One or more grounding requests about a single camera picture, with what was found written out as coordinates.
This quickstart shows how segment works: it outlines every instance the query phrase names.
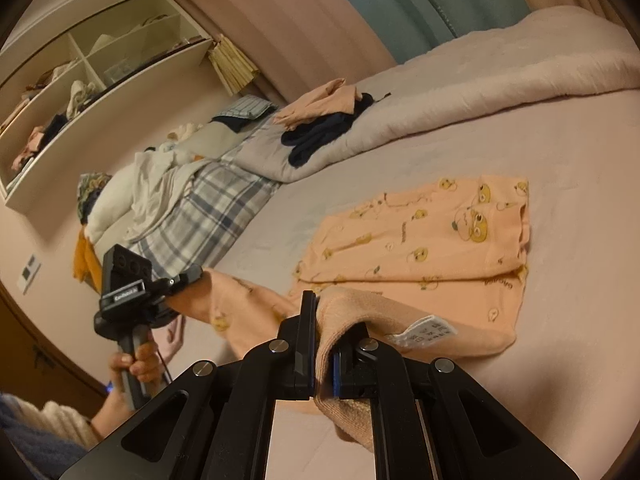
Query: pink wall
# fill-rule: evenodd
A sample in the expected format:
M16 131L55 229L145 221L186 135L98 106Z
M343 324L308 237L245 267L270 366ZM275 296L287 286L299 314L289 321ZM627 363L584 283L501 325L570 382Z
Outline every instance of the pink wall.
M208 62L140 96L94 132L94 142L56 177L24 217L0 203L0 280L39 330L92 376L108 381L106 359L113 342L95 335L98 295L72 277L80 222L76 185L81 173L113 173L136 151L157 145L183 123L205 123L230 98ZM24 264L34 253L42 262L26 295L17 288Z

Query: shelving unit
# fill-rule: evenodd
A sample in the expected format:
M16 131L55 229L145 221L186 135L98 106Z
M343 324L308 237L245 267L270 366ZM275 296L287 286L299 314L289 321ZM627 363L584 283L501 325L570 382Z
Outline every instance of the shelving unit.
M94 48L103 34L113 39ZM96 124L107 121L162 79L200 63L210 44L207 33L173 0L128 0L79 23L46 45L0 87L2 118L14 110L27 85L47 70L75 60L0 134L0 194L6 205L26 213L56 172L91 139ZM7 193L7 185L16 174L11 169L14 158L34 127L46 127L55 114L66 111L76 80L93 82L103 95L65 125Z

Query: white knit sleeve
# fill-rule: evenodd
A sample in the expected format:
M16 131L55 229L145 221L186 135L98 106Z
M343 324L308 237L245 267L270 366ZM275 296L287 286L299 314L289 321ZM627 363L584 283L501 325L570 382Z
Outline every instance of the white knit sleeve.
M60 406L50 400L39 410L30 402L17 397L12 397L12 400L15 401L13 407L16 418L30 428L48 431L85 449L98 444L98 438L89 422L73 408Z

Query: wooden door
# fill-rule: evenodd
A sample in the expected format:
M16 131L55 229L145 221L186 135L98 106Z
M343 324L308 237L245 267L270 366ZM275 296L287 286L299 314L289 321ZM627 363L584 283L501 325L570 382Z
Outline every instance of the wooden door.
M0 283L0 391L41 408L48 400L95 415L105 388L29 321Z

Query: tag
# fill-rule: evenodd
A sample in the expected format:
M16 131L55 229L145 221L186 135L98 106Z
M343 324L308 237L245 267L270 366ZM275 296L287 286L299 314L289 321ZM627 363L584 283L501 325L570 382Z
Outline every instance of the tag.
M432 315L415 321L401 334L387 335L386 339L405 348L424 348L457 333L458 331L441 317Z

